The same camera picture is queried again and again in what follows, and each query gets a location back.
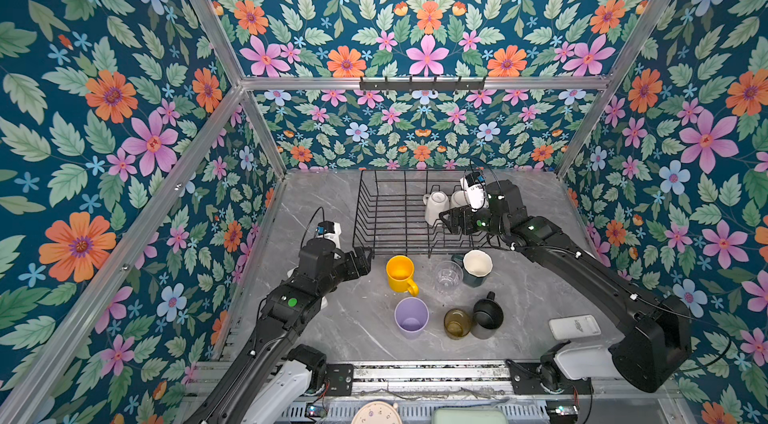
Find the white mug red interior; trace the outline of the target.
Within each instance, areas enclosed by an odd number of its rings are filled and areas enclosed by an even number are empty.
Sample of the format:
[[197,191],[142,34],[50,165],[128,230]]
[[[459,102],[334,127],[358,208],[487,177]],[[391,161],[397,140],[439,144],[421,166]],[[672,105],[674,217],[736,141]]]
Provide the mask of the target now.
[[462,189],[454,191],[450,197],[451,208],[459,208],[467,205],[469,205],[467,193]]

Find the cream white octagonal mug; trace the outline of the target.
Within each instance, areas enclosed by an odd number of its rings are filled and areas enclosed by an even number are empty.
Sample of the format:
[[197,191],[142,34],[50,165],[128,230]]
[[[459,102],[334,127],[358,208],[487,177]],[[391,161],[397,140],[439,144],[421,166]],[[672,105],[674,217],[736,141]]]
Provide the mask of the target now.
[[430,227],[440,220],[440,214],[450,209],[450,197],[443,191],[437,190],[423,195],[424,220]]

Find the yellow plastic mug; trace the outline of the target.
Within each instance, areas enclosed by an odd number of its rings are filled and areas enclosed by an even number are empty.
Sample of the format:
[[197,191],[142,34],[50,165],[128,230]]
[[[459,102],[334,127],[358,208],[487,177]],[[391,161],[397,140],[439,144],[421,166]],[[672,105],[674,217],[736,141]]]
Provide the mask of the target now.
[[419,296],[420,289],[414,280],[415,264],[410,258],[404,255],[392,257],[386,264],[386,274],[392,291]]

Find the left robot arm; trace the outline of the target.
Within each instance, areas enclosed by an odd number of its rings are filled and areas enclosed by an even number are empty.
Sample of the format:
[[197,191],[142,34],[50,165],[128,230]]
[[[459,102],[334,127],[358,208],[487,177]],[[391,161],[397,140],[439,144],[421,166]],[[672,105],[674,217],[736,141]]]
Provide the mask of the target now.
[[338,286],[371,271],[372,252],[340,250],[326,238],[312,238],[299,252],[299,265],[262,300],[253,332],[223,378],[188,423],[240,423],[280,358],[310,321],[322,299]]

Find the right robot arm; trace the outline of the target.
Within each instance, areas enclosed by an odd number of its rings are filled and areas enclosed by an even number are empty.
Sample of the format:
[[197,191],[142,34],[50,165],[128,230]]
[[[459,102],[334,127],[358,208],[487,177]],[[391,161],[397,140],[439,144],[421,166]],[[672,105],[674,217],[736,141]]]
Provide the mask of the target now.
[[608,347],[619,376],[636,389],[657,391],[692,354],[693,316],[676,295],[664,299],[629,283],[580,248],[561,227],[527,212],[518,186],[509,180],[473,189],[467,204],[439,213],[452,234],[485,234],[564,279],[605,314],[623,338]]

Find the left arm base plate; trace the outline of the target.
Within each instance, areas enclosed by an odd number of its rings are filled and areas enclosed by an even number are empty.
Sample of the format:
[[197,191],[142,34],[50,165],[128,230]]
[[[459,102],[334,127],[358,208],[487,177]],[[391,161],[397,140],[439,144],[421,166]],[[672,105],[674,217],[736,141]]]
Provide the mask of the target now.
[[313,368],[305,396],[346,397],[352,395],[355,366],[349,363],[324,364]]

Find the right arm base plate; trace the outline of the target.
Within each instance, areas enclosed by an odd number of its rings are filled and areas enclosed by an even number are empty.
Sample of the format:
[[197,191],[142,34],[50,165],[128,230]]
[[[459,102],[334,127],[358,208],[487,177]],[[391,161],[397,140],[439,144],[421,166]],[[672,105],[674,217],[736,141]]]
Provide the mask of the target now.
[[504,363],[510,374],[513,391],[517,395],[593,394],[590,379],[568,379],[552,362],[520,362],[506,359]]

